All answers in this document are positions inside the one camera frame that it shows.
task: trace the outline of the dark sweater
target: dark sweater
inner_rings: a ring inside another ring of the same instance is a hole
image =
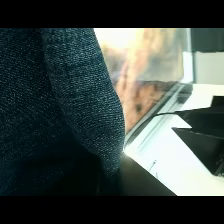
[[[0,73],[0,195],[41,195],[88,152],[113,181],[124,118],[93,29],[1,28]]]

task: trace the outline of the person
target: person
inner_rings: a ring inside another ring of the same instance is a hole
[[[114,194],[124,116],[94,30],[1,28],[0,58],[0,195],[48,195],[66,177],[75,186],[83,166],[97,170],[90,154]]]

